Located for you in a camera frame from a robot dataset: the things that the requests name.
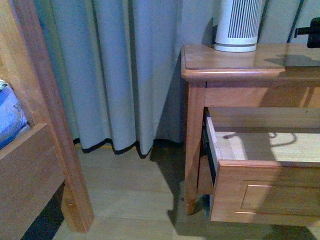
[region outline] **blue bedding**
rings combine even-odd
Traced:
[[[0,79],[0,149],[12,142],[26,125],[26,116],[14,91]]]

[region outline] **drawer front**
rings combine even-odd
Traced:
[[[320,226],[316,167],[261,167],[219,162],[212,221]]]

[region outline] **air purifier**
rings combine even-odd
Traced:
[[[256,50],[263,0],[222,0],[214,49]]]

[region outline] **curtain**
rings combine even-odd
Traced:
[[[317,1],[307,1],[297,27],[319,12]],[[35,3],[71,133],[83,149],[111,139],[118,151],[138,141],[145,155],[154,139],[184,140],[180,49],[212,43],[220,0]],[[269,2],[261,43],[286,42],[298,4]]]

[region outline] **floor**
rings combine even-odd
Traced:
[[[54,240],[320,240],[319,228],[210,222],[201,200],[187,216],[183,202],[182,147],[115,155],[108,146],[91,153],[77,147],[95,219],[88,233],[64,221]]]

